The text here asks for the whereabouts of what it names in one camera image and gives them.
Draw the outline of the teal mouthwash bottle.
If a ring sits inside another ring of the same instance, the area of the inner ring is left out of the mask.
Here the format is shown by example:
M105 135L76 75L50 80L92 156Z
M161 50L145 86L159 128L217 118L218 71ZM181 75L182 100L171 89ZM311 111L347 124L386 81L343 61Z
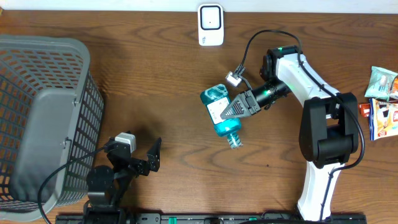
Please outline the teal mouthwash bottle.
M217 84L200 94L202 103L206 106L213 123L214 130L219 137L225 137L231 149L243 146L238 131L242 125L238 118L222 119L221 113L230 103L229 93L224 84Z

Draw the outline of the red orange snack bar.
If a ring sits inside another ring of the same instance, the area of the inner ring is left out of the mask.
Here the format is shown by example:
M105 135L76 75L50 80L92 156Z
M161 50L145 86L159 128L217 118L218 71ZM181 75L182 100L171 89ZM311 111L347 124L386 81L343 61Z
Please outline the red orange snack bar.
M358 105L360 115L364 118L369 117L371 112L371 105L369 103L361 103Z

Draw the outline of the pale teal snack packet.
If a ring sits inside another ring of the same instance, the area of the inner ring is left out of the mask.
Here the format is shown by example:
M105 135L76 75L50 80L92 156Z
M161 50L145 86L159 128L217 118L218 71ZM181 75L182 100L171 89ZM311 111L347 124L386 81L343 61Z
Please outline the pale teal snack packet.
M389 98L389 92L395 77L397 77L396 72L372 66L369 85L364 96L384 101L395 100Z

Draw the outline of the yellow snack bag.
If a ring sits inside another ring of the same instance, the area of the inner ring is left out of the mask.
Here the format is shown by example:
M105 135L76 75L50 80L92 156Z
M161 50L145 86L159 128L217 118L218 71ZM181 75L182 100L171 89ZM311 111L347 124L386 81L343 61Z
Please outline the yellow snack bag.
M375 141L397 135L397 100L392 102L379 101L371 98L369 130L370 140Z

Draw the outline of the small orange snack packet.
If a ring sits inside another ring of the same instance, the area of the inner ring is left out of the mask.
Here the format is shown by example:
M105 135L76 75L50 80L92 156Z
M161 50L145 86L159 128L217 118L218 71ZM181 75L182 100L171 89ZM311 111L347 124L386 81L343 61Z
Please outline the small orange snack packet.
M395 77L394 81L392 82L391 89L389 92L389 98L398 99L398 79Z

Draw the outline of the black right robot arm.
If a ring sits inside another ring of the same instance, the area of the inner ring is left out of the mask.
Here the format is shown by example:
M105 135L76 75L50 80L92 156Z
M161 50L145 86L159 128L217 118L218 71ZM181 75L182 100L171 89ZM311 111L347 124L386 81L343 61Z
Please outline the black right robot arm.
M322 80L294 45L268 50L260 75L263 86L238 94L220 116L249 117L293 93L303 107L298 141L307 162L297 207L306 221L330 220L337 178L358 149L357 100Z

